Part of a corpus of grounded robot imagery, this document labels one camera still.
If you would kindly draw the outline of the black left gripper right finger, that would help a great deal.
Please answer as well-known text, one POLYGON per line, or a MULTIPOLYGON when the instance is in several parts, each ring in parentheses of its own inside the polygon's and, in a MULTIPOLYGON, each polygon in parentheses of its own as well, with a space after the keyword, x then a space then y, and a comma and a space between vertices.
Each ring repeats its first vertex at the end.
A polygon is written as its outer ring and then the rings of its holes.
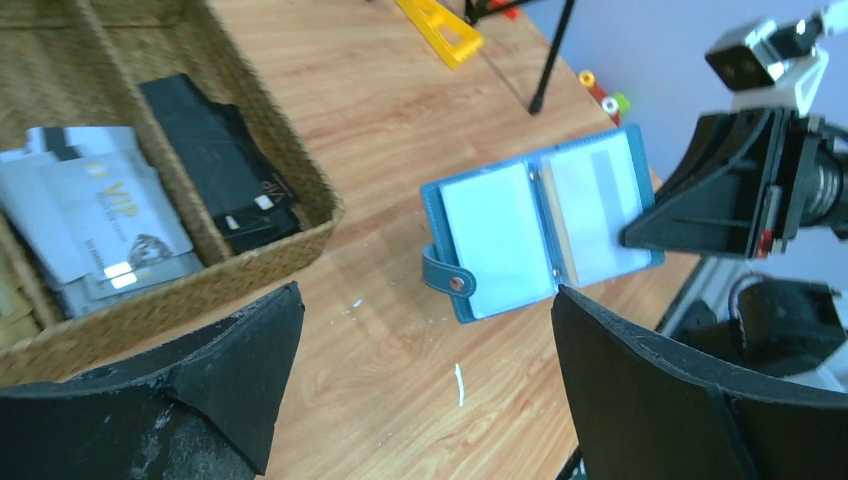
POLYGON ((591 479, 843 479, 847 397, 714 358, 562 287, 551 310, 591 479))

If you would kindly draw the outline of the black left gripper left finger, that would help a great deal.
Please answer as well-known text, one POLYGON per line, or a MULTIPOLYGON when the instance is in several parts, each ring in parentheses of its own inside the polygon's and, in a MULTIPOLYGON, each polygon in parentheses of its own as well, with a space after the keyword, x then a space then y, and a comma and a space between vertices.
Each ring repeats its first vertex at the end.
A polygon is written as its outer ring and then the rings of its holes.
POLYGON ((5 479, 265 473, 304 323, 296 283, 151 350, 1 391, 5 479))

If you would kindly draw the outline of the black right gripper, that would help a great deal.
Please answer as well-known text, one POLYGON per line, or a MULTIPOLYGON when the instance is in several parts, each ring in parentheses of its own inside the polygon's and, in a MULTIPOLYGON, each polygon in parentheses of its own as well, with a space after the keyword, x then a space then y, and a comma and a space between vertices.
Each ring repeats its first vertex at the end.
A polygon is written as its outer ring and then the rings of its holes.
POLYGON ((624 246, 765 259, 801 228, 825 120, 788 109, 701 116, 677 169, 624 246))

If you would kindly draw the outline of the white striped card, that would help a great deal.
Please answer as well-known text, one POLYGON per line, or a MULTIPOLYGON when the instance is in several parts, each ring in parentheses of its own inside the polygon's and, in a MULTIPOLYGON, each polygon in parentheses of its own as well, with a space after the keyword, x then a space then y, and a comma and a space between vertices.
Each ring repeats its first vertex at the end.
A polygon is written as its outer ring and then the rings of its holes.
POLYGON ((643 210, 630 148, 622 141, 559 151, 545 159, 566 241, 569 282, 578 287, 642 270, 652 254, 620 244, 643 210))

